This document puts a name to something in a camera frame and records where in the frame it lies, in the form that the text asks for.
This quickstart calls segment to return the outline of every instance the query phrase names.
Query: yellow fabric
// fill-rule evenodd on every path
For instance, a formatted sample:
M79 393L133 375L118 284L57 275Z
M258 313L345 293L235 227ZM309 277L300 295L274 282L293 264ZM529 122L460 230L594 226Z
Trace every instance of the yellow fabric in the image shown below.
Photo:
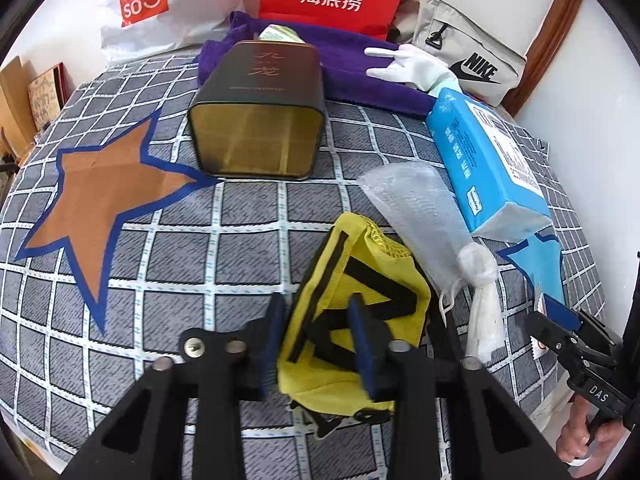
M383 235L370 219L354 213L343 213L335 222L311 276L300 285L301 289L298 291L297 302L278 358L278 386L282 393L319 413L351 416L363 408L391 410L392 402L373 403L367 398L357 373L343 370L314 357L314 345L309 340L305 341L297 362L288 360L309 307L311 295L322 279L341 233L348 237L326 289L319 298L313 319L325 309L346 308L348 299L356 292L362 294L365 304L390 299L344 273L348 259L354 257L414 291L417 295L415 313L388 320L386 323L394 338L403 339L414 346L420 343L431 293L426 280L415 267L411 252L404 245ZM334 330L331 337L334 343L353 351L353 340L348 329Z

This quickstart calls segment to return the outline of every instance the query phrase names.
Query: white glove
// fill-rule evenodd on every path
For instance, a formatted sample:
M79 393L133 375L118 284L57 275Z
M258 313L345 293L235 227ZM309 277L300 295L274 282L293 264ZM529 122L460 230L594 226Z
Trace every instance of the white glove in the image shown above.
M367 56L393 58L386 68L369 68L368 76L393 83L407 83L433 97L438 97L442 88L462 93L458 78L449 70L448 64L412 44L400 45L398 50L369 47L364 49L364 53Z

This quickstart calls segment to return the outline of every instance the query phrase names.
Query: blue star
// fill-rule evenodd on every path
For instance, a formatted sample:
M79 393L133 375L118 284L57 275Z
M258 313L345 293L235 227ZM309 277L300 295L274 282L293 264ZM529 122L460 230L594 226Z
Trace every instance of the blue star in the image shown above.
M103 146L58 150L58 192L16 254L20 260L63 248L102 332L111 261L123 224L219 181L149 155L160 111Z
M564 303L562 247L556 236L536 233L496 254L511 262L524 275L532 290L540 286L545 296L546 314L552 320L568 330L580 327L576 315Z

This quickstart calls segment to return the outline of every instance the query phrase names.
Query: plaid bedsheet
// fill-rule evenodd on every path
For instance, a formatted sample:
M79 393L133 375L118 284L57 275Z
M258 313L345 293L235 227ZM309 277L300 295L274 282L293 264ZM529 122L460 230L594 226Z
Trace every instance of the plaid bedsheet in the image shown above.
M120 396L158 356L177 354L190 327L236 330L266 308L271 292L293 293L316 248L343 211L385 219L356 185L370 168L428 160L450 182L423 123L380 110L328 102L315 171L303 182L223 179L124 225L109 280L107 328L90 319L63 251L15 261L28 229L56 191L56 150L96 145L162 107L150 154L196 166L186 111L196 88L193 54L134 62L83 84L46 131L17 175L0 222L0 411L60 469ZM547 163L547 147L514 132L536 174L562 242L565 297L571 307L603 315L604 296L587 240ZM506 244L480 240L492 251ZM504 347L489 370L527 414L557 382L549 352L535 362L524 318L532 291L498 259ZM453 311L466 337L471 295ZM300 409L273 392L265 403L242 404L247 478L338 480L385 478L391 423L347 419L324 440ZM440 466L448 478L446 407L440 414ZM190 471L193 413L185 429L184 474Z

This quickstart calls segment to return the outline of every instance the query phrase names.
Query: metal screw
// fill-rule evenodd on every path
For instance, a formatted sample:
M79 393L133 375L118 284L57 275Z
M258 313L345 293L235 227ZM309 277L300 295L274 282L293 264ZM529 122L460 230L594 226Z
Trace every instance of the metal screw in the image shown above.
M408 352L411 349L411 345L407 341L402 341L402 339L394 339L389 343L389 350L394 353L404 353Z
M482 369L482 361L477 357L473 357L472 355L468 355L462 358L462 367L465 370L481 370Z
M202 339L197 337L190 337L184 343L184 353L187 354L188 357L197 358L202 357L204 354L204 343Z
M159 372L164 372L169 368L171 368L173 365L174 365L174 360L164 355L156 359L151 366L154 370L157 370Z
M225 345L225 352L228 354L242 354L246 351L246 343L239 339L233 339Z

